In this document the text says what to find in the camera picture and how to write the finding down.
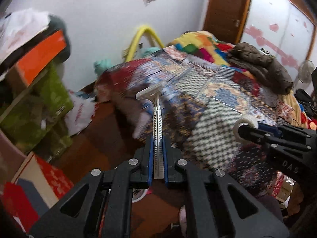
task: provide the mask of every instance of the wooden door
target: wooden door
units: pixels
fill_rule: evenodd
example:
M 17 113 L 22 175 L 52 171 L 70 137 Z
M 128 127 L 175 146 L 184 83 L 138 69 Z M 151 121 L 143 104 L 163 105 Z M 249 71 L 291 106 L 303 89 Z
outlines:
M 246 0 L 209 0 L 204 30 L 220 41 L 234 44 Z

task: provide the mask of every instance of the white plastic bag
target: white plastic bag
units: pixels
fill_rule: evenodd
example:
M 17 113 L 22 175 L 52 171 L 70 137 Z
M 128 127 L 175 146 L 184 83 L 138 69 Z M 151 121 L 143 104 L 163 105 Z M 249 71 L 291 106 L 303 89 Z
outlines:
M 74 104 L 74 107 L 66 114 L 65 123 L 67 125 L 69 135 L 72 136 L 82 131 L 91 123 L 91 120 L 95 116 L 95 112 L 98 108 L 98 103 L 93 102 L 93 98 L 84 99 L 78 97 L 72 91 L 69 92 L 69 96 Z
M 0 20 L 0 64 L 15 50 L 48 28 L 49 13 L 32 8 Z

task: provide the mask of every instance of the quilt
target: quilt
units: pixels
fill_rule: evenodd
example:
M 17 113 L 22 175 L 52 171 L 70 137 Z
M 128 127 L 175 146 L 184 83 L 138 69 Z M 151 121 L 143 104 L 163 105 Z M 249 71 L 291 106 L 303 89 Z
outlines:
M 107 70 L 97 85 L 106 83 L 122 97 L 135 99 L 137 92 L 166 80 L 160 96 L 164 135 L 185 159 L 206 170 L 222 168 L 259 196 L 267 192 L 276 171 L 259 146 L 243 147 L 235 140 L 233 125 L 246 113 L 270 125 L 288 123 L 292 110 L 269 89 L 241 85 L 237 73 L 245 76 L 170 46 Z M 148 100 L 141 107 L 147 117 L 135 138 L 145 141 L 153 131 L 153 108 Z
M 229 66 L 227 51 L 233 44 L 221 42 L 208 31 L 187 32 L 175 39 L 170 45 L 182 52 L 195 55 L 217 65 Z

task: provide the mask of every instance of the black bag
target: black bag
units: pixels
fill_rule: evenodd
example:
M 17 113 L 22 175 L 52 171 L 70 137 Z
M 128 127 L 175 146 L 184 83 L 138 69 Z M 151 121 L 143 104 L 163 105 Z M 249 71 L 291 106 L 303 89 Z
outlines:
M 295 98 L 304 107 L 305 113 L 309 118 L 317 115 L 317 110 L 314 106 L 314 101 L 303 89 L 298 89 L 295 92 Z

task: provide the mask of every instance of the white cabinet door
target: white cabinet door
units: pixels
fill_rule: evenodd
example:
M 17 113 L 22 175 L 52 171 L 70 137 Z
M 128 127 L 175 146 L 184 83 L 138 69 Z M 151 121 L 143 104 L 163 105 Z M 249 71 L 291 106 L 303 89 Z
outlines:
M 293 80 L 297 76 L 299 66 L 306 59 L 313 30 L 312 22 L 297 7 L 291 5 L 288 25 L 276 58 Z
M 289 0 L 251 0 L 248 19 L 240 42 L 277 55 L 287 26 Z

